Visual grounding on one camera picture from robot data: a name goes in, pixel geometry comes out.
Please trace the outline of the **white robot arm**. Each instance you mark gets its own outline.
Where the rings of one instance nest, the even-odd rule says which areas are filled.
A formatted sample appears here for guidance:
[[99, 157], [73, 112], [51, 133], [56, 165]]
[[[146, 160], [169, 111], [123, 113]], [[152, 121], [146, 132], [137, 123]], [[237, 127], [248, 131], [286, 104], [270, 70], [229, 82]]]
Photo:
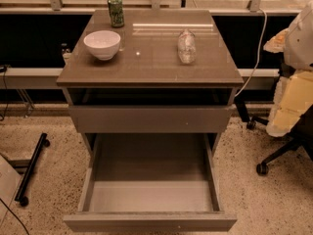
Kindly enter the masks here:
[[269, 135], [281, 137], [313, 105], [313, 1], [308, 2], [288, 28], [267, 41], [263, 49], [282, 52], [285, 64], [295, 69], [289, 78], [279, 79], [266, 126]]

